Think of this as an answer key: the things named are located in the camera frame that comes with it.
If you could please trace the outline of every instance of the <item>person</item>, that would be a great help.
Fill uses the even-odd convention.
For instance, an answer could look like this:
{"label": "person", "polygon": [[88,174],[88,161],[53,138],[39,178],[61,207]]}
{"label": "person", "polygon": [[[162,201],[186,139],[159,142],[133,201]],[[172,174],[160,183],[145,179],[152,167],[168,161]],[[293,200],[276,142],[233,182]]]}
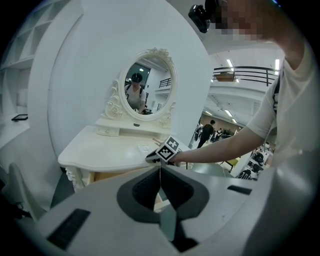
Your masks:
{"label": "person", "polygon": [[[210,10],[213,2],[206,0],[206,11]],[[279,77],[269,86],[260,109],[246,127],[236,135],[204,148],[178,153],[172,161],[228,161],[253,151],[263,145],[267,138],[269,141],[274,139],[275,135],[276,148],[271,166],[278,166],[303,151],[318,149],[319,68],[307,40],[271,0],[224,0],[219,8],[211,11],[212,23],[215,17],[220,17],[228,29],[238,29],[253,40],[277,44],[284,52],[284,61]],[[305,124],[312,129],[312,139],[299,135]]]}
{"label": "person", "polygon": [[203,129],[202,129],[202,133],[201,133],[201,138],[198,144],[198,149],[201,148],[203,146],[203,144],[206,143],[206,141],[210,138],[210,135],[214,133],[214,124],[215,121],[211,120],[210,124],[206,124]]}
{"label": "person", "polygon": [[131,77],[131,84],[124,87],[126,100],[133,110],[139,114],[146,108],[146,91],[141,87],[143,76],[140,73],[134,73]]}
{"label": "person", "polygon": [[216,133],[217,133],[217,135],[216,135],[217,140],[219,140],[222,136],[222,129],[220,128]]}

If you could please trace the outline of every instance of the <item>oval mirror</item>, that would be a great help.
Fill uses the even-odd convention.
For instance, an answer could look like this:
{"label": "oval mirror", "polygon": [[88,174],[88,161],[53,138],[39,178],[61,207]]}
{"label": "oval mirror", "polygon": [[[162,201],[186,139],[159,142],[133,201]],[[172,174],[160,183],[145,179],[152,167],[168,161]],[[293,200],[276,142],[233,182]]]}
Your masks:
{"label": "oval mirror", "polygon": [[126,74],[125,98],[131,109],[151,115],[162,109],[171,93],[172,75],[168,65],[157,56],[142,57]]}

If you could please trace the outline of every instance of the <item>ornate mirror frame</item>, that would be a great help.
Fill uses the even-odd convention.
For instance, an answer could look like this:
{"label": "ornate mirror frame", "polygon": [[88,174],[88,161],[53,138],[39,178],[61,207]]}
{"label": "ornate mirror frame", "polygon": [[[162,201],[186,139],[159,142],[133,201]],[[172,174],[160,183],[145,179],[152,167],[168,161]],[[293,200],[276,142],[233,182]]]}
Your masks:
{"label": "ornate mirror frame", "polygon": [[[165,105],[158,110],[156,113],[148,114],[148,115],[142,115],[132,110],[129,103],[127,102],[126,95],[125,95],[125,87],[123,86],[125,84],[125,79],[127,76],[127,73],[131,66],[138,62],[140,59],[143,58],[152,58],[156,57],[161,60],[163,60],[171,73],[171,92],[170,95],[165,103]],[[105,117],[107,119],[111,120],[122,120],[124,116],[129,115],[135,120],[139,121],[145,121],[145,122],[151,122],[160,120],[161,118],[169,118],[171,119],[171,112],[175,105],[175,96],[177,92],[177,85],[178,85],[178,78],[177,78],[177,71],[175,68],[175,65],[172,61],[172,58],[169,56],[169,52],[166,49],[147,49],[144,51],[139,52],[135,58],[132,61],[129,61],[129,63],[124,67],[124,69],[121,71],[119,80],[115,79],[112,83],[112,95],[105,107]],[[171,120],[167,120],[168,126],[171,123]]]}

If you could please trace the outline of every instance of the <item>white vanity table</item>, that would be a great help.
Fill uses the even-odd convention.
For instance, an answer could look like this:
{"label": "white vanity table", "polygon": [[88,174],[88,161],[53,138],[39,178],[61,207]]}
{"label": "white vanity table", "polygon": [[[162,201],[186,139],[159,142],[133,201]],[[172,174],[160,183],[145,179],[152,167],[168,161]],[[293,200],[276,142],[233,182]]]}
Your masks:
{"label": "white vanity table", "polygon": [[[163,108],[143,115],[127,102],[125,80],[132,64],[155,58],[168,67],[171,91]],[[95,174],[105,173],[101,178],[105,179],[150,166],[145,158],[158,148],[154,139],[164,141],[173,135],[171,121],[177,86],[176,69],[167,50],[153,48],[137,54],[113,80],[110,100],[95,126],[86,126],[58,157],[75,191],[94,182]]]}

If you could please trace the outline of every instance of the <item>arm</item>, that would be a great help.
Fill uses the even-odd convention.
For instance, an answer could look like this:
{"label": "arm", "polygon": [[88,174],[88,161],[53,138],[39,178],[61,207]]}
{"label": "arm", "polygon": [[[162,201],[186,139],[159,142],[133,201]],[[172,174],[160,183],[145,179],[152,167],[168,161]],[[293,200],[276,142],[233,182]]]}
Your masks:
{"label": "arm", "polygon": [[174,162],[215,163],[235,159],[261,146],[264,139],[245,127],[235,136],[177,154]]}
{"label": "arm", "polygon": [[276,118],[272,104],[273,91],[276,85],[277,79],[265,93],[260,109],[253,119],[236,135],[219,140],[206,147],[181,152],[177,154],[172,161],[188,163],[228,161],[243,156],[261,146]]}
{"label": "arm", "polygon": [[146,108],[146,102],[145,101],[141,101],[140,103],[140,107],[139,107],[139,114],[142,113],[142,111],[144,111]]}
{"label": "arm", "polygon": [[146,100],[147,100],[147,94],[145,90],[142,90],[141,92],[141,101],[140,101],[140,107],[139,107],[139,114],[142,113],[142,111],[146,108]]}

